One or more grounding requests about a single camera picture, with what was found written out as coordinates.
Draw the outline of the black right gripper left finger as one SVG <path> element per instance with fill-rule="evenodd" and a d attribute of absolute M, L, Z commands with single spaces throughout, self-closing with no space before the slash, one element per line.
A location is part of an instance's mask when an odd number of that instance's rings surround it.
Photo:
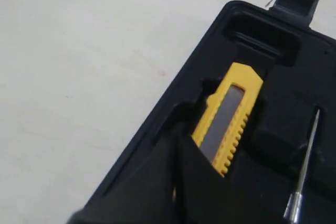
<path fill-rule="evenodd" d="M 165 136 L 124 181 L 68 223 L 183 223 L 177 137 Z"/>

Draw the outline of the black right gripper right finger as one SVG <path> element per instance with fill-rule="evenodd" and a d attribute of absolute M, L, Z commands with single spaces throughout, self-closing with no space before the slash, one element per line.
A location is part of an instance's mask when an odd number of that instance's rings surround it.
<path fill-rule="evenodd" d="M 173 139 L 178 223 L 286 223 L 220 176 L 191 137 Z"/>

